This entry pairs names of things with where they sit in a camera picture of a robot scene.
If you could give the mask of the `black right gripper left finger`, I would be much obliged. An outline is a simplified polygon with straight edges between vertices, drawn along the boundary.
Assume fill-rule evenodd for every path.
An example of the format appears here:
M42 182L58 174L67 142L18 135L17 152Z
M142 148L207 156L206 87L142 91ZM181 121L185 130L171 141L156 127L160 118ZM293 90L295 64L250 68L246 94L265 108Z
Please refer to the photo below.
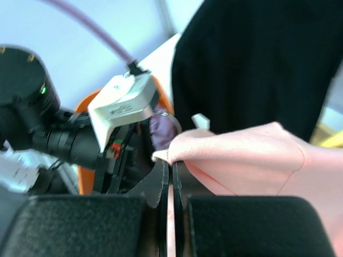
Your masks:
M145 201L141 215L138 256L167 255L169 165L157 160L152 171L127 196Z

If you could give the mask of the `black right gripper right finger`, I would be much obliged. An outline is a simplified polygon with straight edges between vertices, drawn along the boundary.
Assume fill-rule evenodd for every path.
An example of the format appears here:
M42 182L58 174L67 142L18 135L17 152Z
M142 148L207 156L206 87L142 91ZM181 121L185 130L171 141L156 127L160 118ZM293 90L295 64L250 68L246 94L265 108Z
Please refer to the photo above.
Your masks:
M191 196L212 196L213 193L191 174L183 161L174 163L171 172L174 188L176 256L192 256L188 198Z

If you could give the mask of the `pink t shirt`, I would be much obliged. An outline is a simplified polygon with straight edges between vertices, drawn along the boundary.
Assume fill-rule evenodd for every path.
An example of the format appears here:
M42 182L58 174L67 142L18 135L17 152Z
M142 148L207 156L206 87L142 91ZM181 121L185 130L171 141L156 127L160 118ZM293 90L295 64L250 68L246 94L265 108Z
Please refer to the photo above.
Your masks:
M216 195L294 195L318 211L337 256L342 256L342 150L313 146L279 123L214 134L179 134L154 160L183 161Z

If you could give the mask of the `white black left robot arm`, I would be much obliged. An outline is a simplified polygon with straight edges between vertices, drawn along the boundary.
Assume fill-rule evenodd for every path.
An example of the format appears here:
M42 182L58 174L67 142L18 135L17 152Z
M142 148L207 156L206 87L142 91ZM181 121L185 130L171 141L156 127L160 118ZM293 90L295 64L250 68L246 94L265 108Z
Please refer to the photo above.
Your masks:
M1 47L1 136L14 150L33 149L78 167L80 194L127 192L153 168L150 117L159 96L149 72L128 64L129 99L108 111L115 127L101 149L88 106L62 109L43 63L19 48Z

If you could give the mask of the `purple t shirt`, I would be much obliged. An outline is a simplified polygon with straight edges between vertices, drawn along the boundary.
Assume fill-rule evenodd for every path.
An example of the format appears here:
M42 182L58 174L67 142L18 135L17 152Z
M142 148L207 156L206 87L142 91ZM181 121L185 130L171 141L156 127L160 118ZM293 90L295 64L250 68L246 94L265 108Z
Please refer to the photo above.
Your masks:
M179 121L163 107L157 106L150 117L150 135L155 150L167 149L182 132Z

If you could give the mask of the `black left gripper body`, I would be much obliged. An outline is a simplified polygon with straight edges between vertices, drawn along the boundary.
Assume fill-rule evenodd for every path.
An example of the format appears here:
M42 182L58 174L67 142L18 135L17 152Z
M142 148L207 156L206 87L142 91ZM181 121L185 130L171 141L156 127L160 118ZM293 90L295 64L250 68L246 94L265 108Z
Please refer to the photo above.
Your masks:
M116 128L96 161L93 193L127 193L152 169L149 119Z

